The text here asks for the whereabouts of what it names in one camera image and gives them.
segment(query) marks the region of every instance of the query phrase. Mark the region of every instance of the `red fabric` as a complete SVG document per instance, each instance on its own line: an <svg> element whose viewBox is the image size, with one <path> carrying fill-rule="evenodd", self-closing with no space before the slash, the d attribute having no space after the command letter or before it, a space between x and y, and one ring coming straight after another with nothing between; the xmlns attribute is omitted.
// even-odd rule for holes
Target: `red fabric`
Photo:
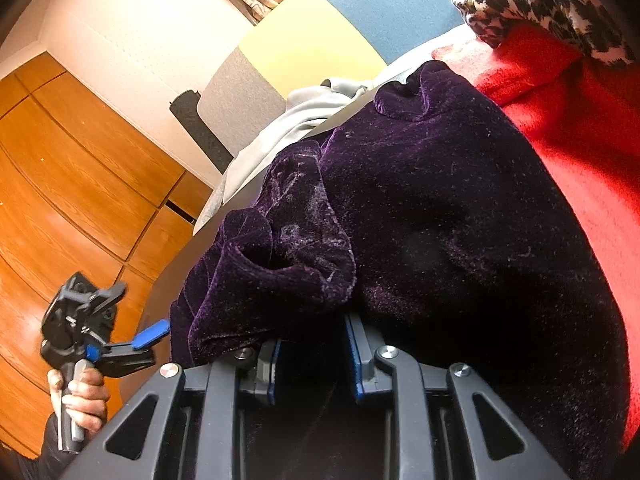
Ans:
<svg viewBox="0 0 640 480"><path fill-rule="evenodd" d="M625 322L630 406L640 426L640 64L611 68L522 23L495 50L437 49L527 136L574 209Z"/></svg>

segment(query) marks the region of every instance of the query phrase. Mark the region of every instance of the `black sleeve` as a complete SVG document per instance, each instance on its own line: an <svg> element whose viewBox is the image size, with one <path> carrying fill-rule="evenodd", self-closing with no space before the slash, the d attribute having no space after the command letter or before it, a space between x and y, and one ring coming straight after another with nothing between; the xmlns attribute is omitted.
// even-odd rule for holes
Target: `black sleeve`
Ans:
<svg viewBox="0 0 640 480"><path fill-rule="evenodd" d="M56 415L51 413L40 456L31 459L13 449L0 447L0 473L8 480L58 480L74 457L58 451L58 424Z"/></svg>

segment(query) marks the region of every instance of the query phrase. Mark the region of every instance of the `animal print cloth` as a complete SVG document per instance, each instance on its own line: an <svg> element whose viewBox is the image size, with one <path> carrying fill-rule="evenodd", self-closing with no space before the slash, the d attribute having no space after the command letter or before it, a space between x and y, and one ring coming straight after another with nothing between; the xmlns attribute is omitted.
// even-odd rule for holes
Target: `animal print cloth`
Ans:
<svg viewBox="0 0 640 480"><path fill-rule="evenodd" d="M497 47L511 24L527 20L546 28L585 56L609 65L635 61L631 48L599 0L453 0L476 36Z"/></svg>

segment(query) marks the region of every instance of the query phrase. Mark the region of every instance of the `yellow fabric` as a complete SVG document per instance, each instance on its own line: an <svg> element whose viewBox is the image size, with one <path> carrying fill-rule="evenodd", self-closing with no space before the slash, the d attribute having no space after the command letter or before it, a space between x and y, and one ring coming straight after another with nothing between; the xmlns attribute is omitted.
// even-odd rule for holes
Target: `yellow fabric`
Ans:
<svg viewBox="0 0 640 480"><path fill-rule="evenodd" d="M284 98L328 77L373 79L386 67L369 42L326 0L284 0L239 47Z"/></svg>

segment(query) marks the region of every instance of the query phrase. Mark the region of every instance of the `silver bolt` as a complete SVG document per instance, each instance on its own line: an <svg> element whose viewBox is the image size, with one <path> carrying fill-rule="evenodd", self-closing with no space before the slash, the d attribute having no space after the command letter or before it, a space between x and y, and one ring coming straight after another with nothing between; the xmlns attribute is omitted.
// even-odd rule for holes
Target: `silver bolt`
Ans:
<svg viewBox="0 0 640 480"><path fill-rule="evenodd" d="M395 346L384 345L378 348L378 355L384 359L393 359L398 355L398 349Z"/></svg>
<svg viewBox="0 0 640 480"><path fill-rule="evenodd" d="M245 359L249 359L254 356L254 349L249 346L245 348L241 348L234 352L234 357L239 361L244 361Z"/></svg>
<svg viewBox="0 0 640 480"><path fill-rule="evenodd" d="M456 377L466 377L471 373L471 367L464 363L456 363L451 367L453 374Z"/></svg>
<svg viewBox="0 0 640 480"><path fill-rule="evenodd" d="M167 363L160 367L160 375L165 378L173 377L175 374L180 371L180 368L176 363Z"/></svg>

